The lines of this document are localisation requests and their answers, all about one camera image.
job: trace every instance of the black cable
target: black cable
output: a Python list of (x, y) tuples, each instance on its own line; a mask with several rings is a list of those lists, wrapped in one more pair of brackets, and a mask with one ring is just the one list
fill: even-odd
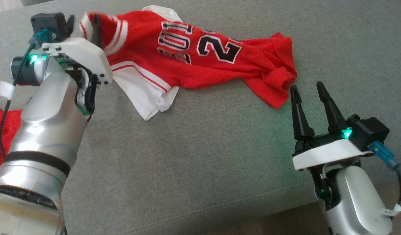
[[(28, 49), (26, 50), (25, 54), (23, 55), (22, 61), (20, 62), (19, 68), (18, 68), (18, 72), (16, 74), (16, 77), (13, 79), (13, 86), (15, 87), (17, 84), (17, 80), (20, 77), (21, 71), (23, 66), (26, 63), (26, 60), (28, 58), (29, 53), (31, 53), (31, 51), (34, 49), (35, 47), (35, 43), (31, 43), (28, 47)], [(5, 120), (6, 120), (6, 116), (8, 115), (8, 111), (9, 111), (9, 106), (11, 103), (11, 99), (8, 99), (8, 101), (6, 102), (6, 106), (5, 106), (5, 110), (3, 111), (3, 116), (2, 116), (2, 121), (0, 122), (0, 151), (2, 152), (2, 156), (3, 158), (6, 157), (5, 154), (5, 149), (3, 148), (3, 130), (4, 130), (4, 126), (5, 126)]]
[(399, 183), (399, 196), (398, 196), (398, 201), (396, 202), (398, 205), (401, 204), (401, 172), (399, 171), (399, 168), (395, 168), (396, 171), (396, 176), (398, 177), (398, 183)]

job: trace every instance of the white label tag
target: white label tag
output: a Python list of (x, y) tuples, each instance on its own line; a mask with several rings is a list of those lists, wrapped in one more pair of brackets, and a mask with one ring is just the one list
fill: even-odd
[(380, 211), (381, 214), (384, 214), (387, 216), (396, 216), (400, 212), (401, 212), (401, 206), (398, 204), (395, 204), (395, 207), (393, 208), (393, 210), (382, 209)]
[(0, 96), (6, 97), (8, 100), (12, 99), (14, 86), (7, 82), (0, 81)]

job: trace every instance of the robotic arm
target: robotic arm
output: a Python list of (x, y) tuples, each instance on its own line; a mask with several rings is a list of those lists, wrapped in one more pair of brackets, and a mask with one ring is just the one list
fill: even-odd
[[(61, 191), (94, 111), (96, 85), (112, 82), (97, 17), (96, 45), (70, 38), (71, 20), (65, 22), (61, 13), (41, 13), (31, 22), (35, 33), (45, 28), (54, 38), (38, 55), (29, 55), (17, 80), (39, 88), (22, 111), (21, 127), (0, 167), (2, 235), (67, 233)], [(14, 79), (21, 61), (17, 57), (11, 64)]]
[(331, 234), (387, 235), (392, 231), (391, 216), (396, 211), (385, 209), (371, 180), (360, 168), (360, 157), (375, 154), (390, 169), (398, 170), (399, 163), (383, 146), (390, 130), (374, 117), (360, 120), (353, 115), (345, 121), (322, 82), (317, 83), (317, 90), (325, 106), (329, 133), (314, 136), (302, 110), (298, 89), (296, 86), (290, 89), (297, 140), (293, 154), (295, 169), (311, 172), (315, 195), (325, 202), (324, 214)]
[[(96, 87), (112, 82), (97, 16), (91, 42), (69, 37), (74, 18), (66, 22), (61, 13), (40, 13), (31, 23), (35, 34), (29, 42), (39, 50), (27, 53), (26, 60), (14, 58), (11, 70), (17, 84), (39, 88), (22, 112), (21, 127), (0, 167), (0, 235), (67, 234), (61, 191), (94, 112)], [(40, 43), (40, 35), (50, 42)], [(384, 209), (359, 158), (375, 153), (395, 169), (398, 163), (382, 145), (389, 129), (373, 117), (345, 121), (322, 82), (317, 89), (329, 133), (314, 136), (299, 92), (291, 87), (295, 169), (311, 172), (332, 234), (387, 235), (391, 211)], [(328, 170), (334, 165), (341, 167)]]

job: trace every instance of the red jersey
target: red jersey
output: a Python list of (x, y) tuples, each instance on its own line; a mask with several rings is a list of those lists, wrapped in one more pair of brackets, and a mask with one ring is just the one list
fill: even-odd
[[(10, 144), (12, 139), (14, 138), (17, 130), (20, 127), (20, 114), (22, 110), (13, 110), (9, 111), (6, 119), (5, 119), (5, 126), (3, 128), (3, 149), (5, 154), (9, 152)], [(0, 109), (0, 124), (2, 121), (3, 111)], [(2, 152), (0, 151), (0, 165), (3, 163), (3, 156)]]
[[(88, 40), (94, 14), (87, 13), (81, 22)], [(114, 79), (144, 119), (153, 108), (168, 109), (179, 86), (203, 88), (234, 78), (243, 79), (256, 95), (279, 108), (296, 79), (292, 42), (281, 33), (235, 40), (149, 10), (98, 14)]]

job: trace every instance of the gray couch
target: gray couch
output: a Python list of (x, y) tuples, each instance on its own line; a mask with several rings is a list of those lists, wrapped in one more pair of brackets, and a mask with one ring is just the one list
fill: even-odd
[[(9, 63), (27, 48), (32, 15), (80, 19), (148, 5), (236, 39), (292, 37), (296, 85), (315, 132), (327, 131), (315, 86), (322, 81), (345, 117), (384, 122), (386, 144), (401, 160), (399, 0), (56, 0), (0, 12), (0, 80), (11, 80)], [(34, 90), (18, 87), (12, 108)], [(143, 121), (116, 83), (96, 98), (63, 191), (70, 235), (197, 234), (316, 200), (311, 175), (293, 168), (289, 102), (276, 110), (236, 80), (180, 89), (168, 111)], [(396, 180), (379, 159), (362, 163), (374, 183)]]

